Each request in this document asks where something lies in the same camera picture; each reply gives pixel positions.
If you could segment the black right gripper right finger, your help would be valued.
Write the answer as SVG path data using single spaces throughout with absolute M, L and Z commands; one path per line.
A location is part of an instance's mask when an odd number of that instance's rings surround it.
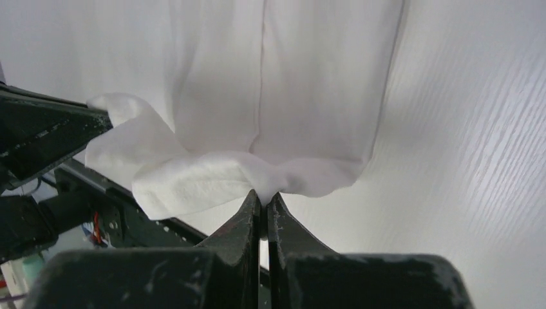
M 459 271 L 430 254 L 341 254 L 280 194 L 267 206 L 273 308 L 473 308 Z

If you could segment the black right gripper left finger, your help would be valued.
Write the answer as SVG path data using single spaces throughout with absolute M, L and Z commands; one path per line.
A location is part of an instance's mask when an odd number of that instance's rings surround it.
M 25 308 L 258 308 L 261 204 L 241 207 L 194 247 L 62 252 L 45 264 Z

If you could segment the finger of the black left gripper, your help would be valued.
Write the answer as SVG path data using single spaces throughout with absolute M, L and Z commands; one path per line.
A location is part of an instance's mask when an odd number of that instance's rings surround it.
M 106 111 L 1 85 L 1 190 L 14 190 L 112 129 Z

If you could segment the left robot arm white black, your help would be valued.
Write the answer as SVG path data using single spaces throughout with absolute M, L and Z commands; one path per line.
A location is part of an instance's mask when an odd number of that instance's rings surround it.
M 1 191 L 39 179 L 112 129 L 105 111 L 1 84 Z M 58 183 L 53 198 L 1 198 L 1 262 L 36 254 L 92 216 L 85 190 Z

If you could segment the white t shirt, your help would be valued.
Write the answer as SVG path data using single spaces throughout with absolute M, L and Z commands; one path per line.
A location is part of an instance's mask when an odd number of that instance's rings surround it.
M 79 155 L 152 220 L 255 190 L 312 198 L 369 162 L 403 1 L 2 1 L 9 83 L 113 129 Z

